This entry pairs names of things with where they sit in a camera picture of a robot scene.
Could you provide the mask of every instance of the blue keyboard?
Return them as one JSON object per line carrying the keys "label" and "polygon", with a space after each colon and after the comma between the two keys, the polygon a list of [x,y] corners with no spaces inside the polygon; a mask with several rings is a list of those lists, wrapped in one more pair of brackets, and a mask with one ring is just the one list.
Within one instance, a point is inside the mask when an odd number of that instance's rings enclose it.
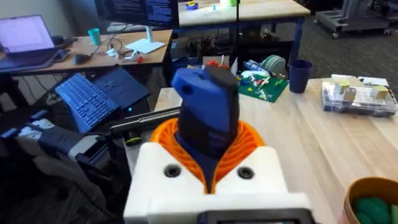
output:
{"label": "blue keyboard", "polygon": [[55,91],[71,108],[81,133],[90,131],[118,108],[112,99],[79,73],[56,87]]}

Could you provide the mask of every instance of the green cup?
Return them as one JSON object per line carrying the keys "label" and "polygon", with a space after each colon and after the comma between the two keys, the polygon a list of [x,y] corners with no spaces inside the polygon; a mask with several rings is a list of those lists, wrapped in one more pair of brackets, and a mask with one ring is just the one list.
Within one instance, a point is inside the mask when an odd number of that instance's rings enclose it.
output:
{"label": "green cup", "polygon": [[91,40],[97,46],[101,45],[101,36],[100,36],[100,29],[94,28],[88,30],[88,35],[90,35]]}
{"label": "green cup", "polygon": [[222,6],[236,6],[236,0],[221,0]]}

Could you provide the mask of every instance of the wooden bowl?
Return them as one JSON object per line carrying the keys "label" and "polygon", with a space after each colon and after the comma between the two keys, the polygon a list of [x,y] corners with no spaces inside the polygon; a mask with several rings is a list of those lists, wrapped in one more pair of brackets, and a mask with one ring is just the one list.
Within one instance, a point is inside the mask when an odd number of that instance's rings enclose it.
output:
{"label": "wooden bowl", "polygon": [[390,204],[398,204],[398,182],[383,177],[365,177],[353,182],[344,199],[341,224],[360,224],[353,205],[358,197],[380,197]]}

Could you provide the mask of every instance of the monitor screen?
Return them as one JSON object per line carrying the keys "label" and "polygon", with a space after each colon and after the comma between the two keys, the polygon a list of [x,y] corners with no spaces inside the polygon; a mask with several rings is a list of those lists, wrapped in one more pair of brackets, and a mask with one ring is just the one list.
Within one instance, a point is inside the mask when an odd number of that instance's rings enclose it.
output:
{"label": "monitor screen", "polygon": [[0,19],[0,44],[5,53],[54,47],[49,31],[40,15]]}
{"label": "monitor screen", "polygon": [[145,26],[178,28],[176,0],[95,0],[99,18]]}

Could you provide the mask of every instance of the laptop screen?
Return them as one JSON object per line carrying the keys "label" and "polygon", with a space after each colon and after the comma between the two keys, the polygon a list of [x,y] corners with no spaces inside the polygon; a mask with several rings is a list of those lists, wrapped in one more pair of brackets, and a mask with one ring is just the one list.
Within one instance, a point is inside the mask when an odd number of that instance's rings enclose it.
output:
{"label": "laptop screen", "polygon": [[54,47],[40,15],[0,19],[0,44],[5,53],[28,52]]}

